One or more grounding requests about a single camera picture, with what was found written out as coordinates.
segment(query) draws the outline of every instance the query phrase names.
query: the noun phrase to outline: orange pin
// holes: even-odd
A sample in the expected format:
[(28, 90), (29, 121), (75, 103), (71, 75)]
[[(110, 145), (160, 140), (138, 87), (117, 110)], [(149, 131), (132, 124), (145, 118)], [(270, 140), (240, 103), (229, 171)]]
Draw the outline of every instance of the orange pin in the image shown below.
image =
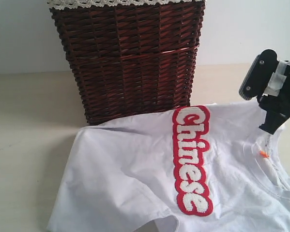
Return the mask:
[(260, 155), (262, 155), (264, 158), (270, 157), (265, 151), (260, 151)]

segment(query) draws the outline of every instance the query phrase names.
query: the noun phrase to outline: white lace trim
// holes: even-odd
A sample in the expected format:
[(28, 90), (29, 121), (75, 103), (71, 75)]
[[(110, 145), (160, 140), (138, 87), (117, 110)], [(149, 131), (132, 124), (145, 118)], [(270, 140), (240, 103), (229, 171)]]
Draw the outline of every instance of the white lace trim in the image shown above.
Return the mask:
[(193, 0), (47, 0), (49, 8), (63, 10), (64, 8), (75, 9), (78, 7), (91, 7), (91, 6), (116, 6), (121, 5), (155, 5), (157, 3), (168, 4), (169, 2), (192, 2)]

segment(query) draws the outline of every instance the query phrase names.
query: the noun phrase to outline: t-shirt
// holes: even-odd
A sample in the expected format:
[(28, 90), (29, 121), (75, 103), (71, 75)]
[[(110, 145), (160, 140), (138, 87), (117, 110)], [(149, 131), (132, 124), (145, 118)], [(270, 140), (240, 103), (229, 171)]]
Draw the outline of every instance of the t-shirt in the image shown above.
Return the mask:
[(52, 232), (290, 232), (282, 131), (255, 101), (119, 118), (79, 131)]

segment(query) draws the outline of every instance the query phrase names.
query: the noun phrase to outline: brown wicker basket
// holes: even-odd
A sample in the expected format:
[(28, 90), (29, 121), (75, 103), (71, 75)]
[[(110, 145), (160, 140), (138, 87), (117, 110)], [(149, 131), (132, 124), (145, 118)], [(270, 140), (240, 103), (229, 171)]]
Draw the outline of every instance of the brown wicker basket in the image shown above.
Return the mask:
[(50, 9), (90, 125), (190, 104), (204, 8)]

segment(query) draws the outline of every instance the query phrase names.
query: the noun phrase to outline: beige table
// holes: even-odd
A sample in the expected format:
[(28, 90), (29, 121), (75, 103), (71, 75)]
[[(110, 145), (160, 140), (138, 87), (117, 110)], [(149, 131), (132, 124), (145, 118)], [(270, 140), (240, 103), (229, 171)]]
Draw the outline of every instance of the beige table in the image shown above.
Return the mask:
[[(249, 65), (199, 66), (193, 104), (241, 101)], [(86, 125), (69, 72), (0, 75), (0, 232), (44, 232), (73, 139)], [(290, 174), (290, 121), (280, 156)], [(142, 232), (156, 231), (149, 223)]]

